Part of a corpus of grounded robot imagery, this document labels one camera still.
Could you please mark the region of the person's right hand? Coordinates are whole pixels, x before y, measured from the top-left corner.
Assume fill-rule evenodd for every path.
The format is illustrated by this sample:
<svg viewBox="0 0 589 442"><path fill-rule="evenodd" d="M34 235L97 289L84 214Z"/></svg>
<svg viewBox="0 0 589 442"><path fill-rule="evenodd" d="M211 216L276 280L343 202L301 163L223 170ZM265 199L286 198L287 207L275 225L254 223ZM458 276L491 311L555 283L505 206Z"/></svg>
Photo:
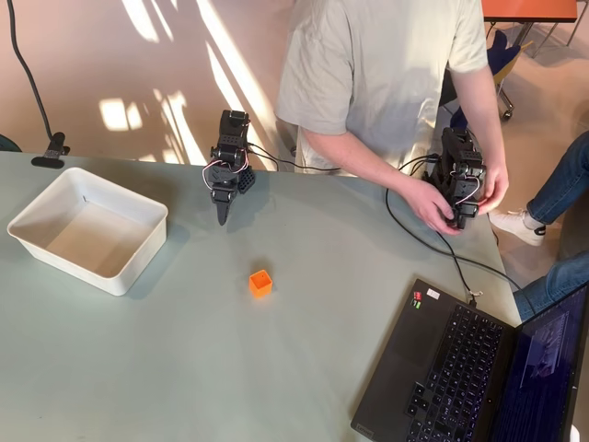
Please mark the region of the person's right hand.
<svg viewBox="0 0 589 442"><path fill-rule="evenodd" d="M430 229L452 236L460 233L459 229L449 224L454 219L452 208L431 184L406 177L399 188L399 193L413 213Z"/></svg>

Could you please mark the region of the person's left hand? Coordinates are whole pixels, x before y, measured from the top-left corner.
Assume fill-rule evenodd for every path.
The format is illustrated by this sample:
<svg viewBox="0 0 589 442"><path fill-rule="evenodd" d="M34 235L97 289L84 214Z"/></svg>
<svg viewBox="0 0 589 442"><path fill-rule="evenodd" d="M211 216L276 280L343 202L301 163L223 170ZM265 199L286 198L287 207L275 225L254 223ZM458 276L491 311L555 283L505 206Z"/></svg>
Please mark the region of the person's left hand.
<svg viewBox="0 0 589 442"><path fill-rule="evenodd" d="M496 209L509 188L505 161L489 161L484 179L484 189L479 199L479 214L485 215Z"/></svg>

